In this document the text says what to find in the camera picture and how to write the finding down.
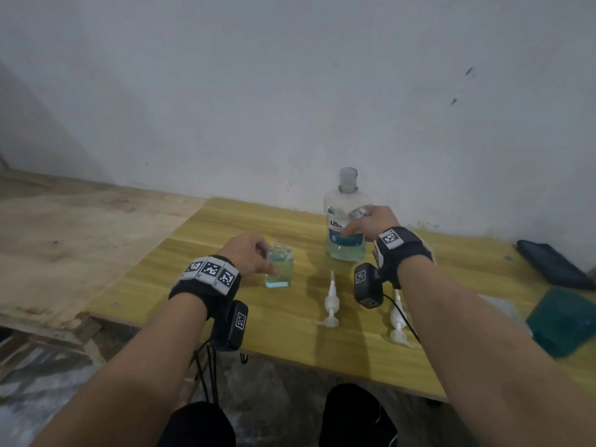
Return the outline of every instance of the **concrete floor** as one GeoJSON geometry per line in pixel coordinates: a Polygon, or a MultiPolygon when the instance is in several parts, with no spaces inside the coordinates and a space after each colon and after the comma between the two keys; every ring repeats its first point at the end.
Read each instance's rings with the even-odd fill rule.
{"type": "MultiPolygon", "coordinates": [[[[3,446],[29,445],[94,372],[84,356],[41,347],[33,351],[0,385],[3,446]]],[[[209,373],[206,376],[210,393],[209,373]]],[[[242,365],[238,353],[218,355],[220,405],[235,428],[238,446],[316,446],[325,396],[343,382],[346,380],[324,371],[258,356],[250,356],[242,365]]],[[[448,444],[441,408],[449,405],[428,405],[424,399],[374,383],[355,382],[382,402],[398,428],[400,447],[448,444]]],[[[204,395],[199,387],[193,400],[201,399],[204,395]]],[[[476,445],[453,416],[448,423],[450,436],[456,439],[453,445],[476,445]]]]}

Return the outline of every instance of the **wooden plank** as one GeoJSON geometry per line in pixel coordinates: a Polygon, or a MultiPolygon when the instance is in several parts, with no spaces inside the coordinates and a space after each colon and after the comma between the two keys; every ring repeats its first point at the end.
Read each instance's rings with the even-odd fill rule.
{"type": "Polygon", "coordinates": [[[84,308],[204,199],[11,171],[0,174],[0,325],[81,343],[84,308]]]}
{"type": "MultiPolygon", "coordinates": [[[[237,297],[249,306],[243,349],[445,399],[422,349],[411,350],[387,341],[392,329],[389,304],[367,310],[355,302],[354,265],[325,254],[322,215],[209,200],[120,281],[93,300],[88,310],[100,318],[143,325],[166,301],[170,286],[193,258],[213,254],[243,231],[261,232],[270,242],[285,242],[295,257],[290,288],[267,289],[263,276],[242,281],[237,297]],[[326,315],[324,297],[331,270],[336,273],[341,301],[337,316],[340,326],[333,330],[312,323],[326,315]]],[[[506,242],[419,234],[435,250],[445,274],[481,294],[511,300],[524,316],[549,288],[506,242]]],[[[372,262],[370,249],[367,260],[372,262]]],[[[386,284],[385,290],[391,292],[391,286],[386,284]]],[[[584,389],[596,395],[595,342],[558,362],[584,389]]]]}

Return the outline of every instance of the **wrist strap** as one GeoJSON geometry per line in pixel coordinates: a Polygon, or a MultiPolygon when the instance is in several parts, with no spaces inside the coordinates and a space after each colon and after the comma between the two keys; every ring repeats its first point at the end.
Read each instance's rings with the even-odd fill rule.
{"type": "Polygon", "coordinates": [[[218,318],[234,300],[241,280],[238,270],[226,257],[198,257],[178,278],[168,299],[179,293],[193,294],[205,303],[207,319],[218,318]]]}
{"type": "Polygon", "coordinates": [[[398,267],[408,257],[423,255],[433,260],[433,256],[422,244],[422,240],[406,228],[396,226],[383,232],[375,241],[372,251],[378,266],[378,273],[390,281],[393,288],[400,288],[398,267]]]}

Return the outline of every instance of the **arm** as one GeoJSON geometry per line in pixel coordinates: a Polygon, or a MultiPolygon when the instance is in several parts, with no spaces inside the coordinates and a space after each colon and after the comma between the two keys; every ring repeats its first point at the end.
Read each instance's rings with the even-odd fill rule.
{"type": "MultiPolygon", "coordinates": [[[[389,207],[347,234],[398,226],[389,207]]],[[[449,401],[489,446],[596,445],[592,400],[507,316],[421,255],[398,267],[416,332],[449,401]]]]}
{"type": "MultiPolygon", "coordinates": [[[[245,277],[276,274],[258,234],[231,239],[218,254],[245,277]]],[[[175,295],[56,414],[32,447],[153,446],[163,433],[207,318],[203,301],[175,295]]]]}

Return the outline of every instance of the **leg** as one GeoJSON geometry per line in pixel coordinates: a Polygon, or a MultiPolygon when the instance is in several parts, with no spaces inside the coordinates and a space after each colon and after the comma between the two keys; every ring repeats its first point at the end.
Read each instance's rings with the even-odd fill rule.
{"type": "Polygon", "coordinates": [[[340,384],[327,395],[319,447],[393,447],[397,430],[370,392],[340,384]]]}
{"type": "Polygon", "coordinates": [[[235,447],[234,428],[217,406],[195,402],[174,411],[157,447],[235,447]]]}

